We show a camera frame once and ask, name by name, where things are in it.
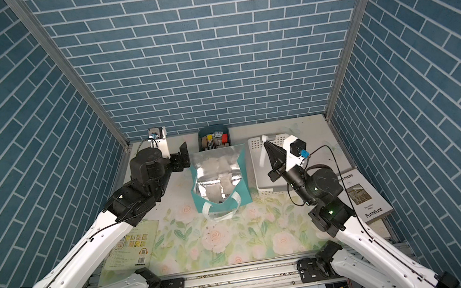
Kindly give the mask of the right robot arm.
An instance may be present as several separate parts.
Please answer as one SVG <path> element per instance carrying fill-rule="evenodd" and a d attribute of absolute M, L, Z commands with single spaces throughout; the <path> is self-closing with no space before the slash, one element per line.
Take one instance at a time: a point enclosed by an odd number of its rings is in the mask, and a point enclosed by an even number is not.
<path fill-rule="evenodd" d="M 324 275 L 346 277 L 364 288 L 458 288 L 459 280 L 450 272 L 437 274 L 398 250 L 369 228 L 358 216 L 346 192 L 338 167 L 307 163 L 307 144 L 289 136 L 278 146 L 267 139 L 263 147 L 270 160 L 270 180 L 283 178 L 287 185 L 312 209 L 309 217 L 331 240 L 316 255 L 316 265 Z"/>

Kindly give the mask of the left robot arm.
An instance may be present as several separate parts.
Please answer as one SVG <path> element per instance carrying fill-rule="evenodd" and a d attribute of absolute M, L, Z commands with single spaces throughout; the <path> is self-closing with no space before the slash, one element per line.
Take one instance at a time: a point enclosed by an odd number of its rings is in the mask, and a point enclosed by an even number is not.
<path fill-rule="evenodd" d="M 137 152 L 130 161 L 130 181 L 108 199 L 85 235 L 43 279 L 32 287 L 21 288 L 84 288 L 116 244 L 161 201 L 172 173 L 190 165 L 186 143 L 173 154 L 165 142 Z M 160 283 L 161 279 L 144 267 L 100 288 L 162 288 Z"/>

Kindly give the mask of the teal insulated delivery bag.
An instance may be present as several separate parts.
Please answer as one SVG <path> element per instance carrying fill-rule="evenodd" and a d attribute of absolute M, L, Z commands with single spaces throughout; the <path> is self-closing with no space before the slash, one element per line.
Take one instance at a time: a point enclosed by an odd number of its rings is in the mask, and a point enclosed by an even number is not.
<path fill-rule="evenodd" d="M 207 220 L 232 219 L 253 202 L 249 189 L 245 145 L 237 144 L 190 156 L 191 196 L 198 213 Z"/>

